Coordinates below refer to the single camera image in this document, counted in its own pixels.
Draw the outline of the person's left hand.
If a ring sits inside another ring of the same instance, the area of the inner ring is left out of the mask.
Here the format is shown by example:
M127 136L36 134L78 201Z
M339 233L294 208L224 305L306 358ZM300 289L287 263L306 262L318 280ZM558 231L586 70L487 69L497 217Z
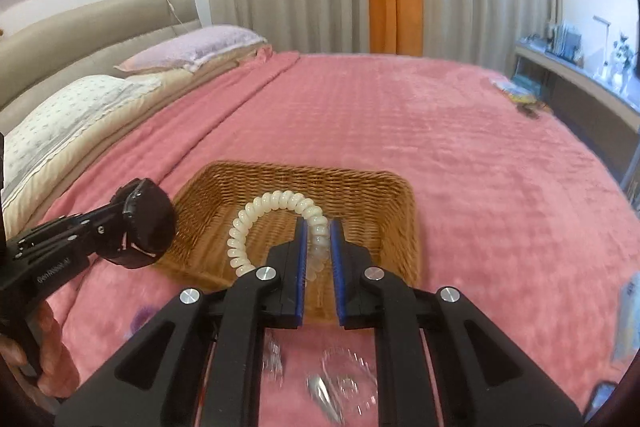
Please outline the person's left hand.
M66 399L79 386L78 369L70 356L70 351L62 341L60 323L55 320L47 301L40 303L36 317L42 332L40 345L42 374L38 379L37 388L48 397Z

